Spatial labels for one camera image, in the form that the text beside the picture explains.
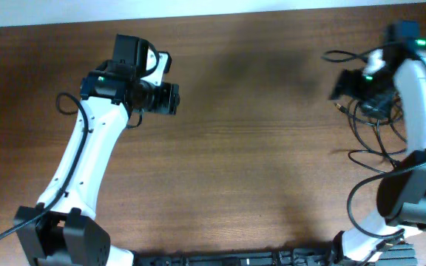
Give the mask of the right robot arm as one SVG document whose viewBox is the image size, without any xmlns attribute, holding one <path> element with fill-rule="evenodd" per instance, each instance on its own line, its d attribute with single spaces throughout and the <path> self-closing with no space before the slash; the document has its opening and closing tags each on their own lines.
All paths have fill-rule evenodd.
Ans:
<svg viewBox="0 0 426 266">
<path fill-rule="evenodd" d="M 364 67 L 343 70 L 331 100 L 351 99 L 340 111 L 352 128 L 364 123 L 379 130 L 403 119 L 406 147 L 400 161 L 385 148 L 377 151 L 392 169 L 374 175 L 376 209 L 338 233 L 329 250 L 295 250 L 293 264 L 415 265 L 407 238 L 426 232 L 426 38 L 415 21 L 398 21 L 387 27 L 381 46 L 346 52 L 344 59 Z"/>
</svg>

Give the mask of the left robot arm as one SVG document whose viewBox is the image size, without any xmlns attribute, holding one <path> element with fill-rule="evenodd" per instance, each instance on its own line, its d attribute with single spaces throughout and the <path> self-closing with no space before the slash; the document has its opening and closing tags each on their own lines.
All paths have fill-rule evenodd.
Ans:
<svg viewBox="0 0 426 266">
<path fill-rule="evenodd" d="M 61 162 L 33 207 L 14 217 L 30 265 L 133 265 L 96 223 L 98 193 L 121 133 L 132 115 L 175 115 L 179 87 L 163 81 L 172 58 L 145 39 L 117 35 L 112 58 L 82 79 L 77 120 Z"/>
</svg>

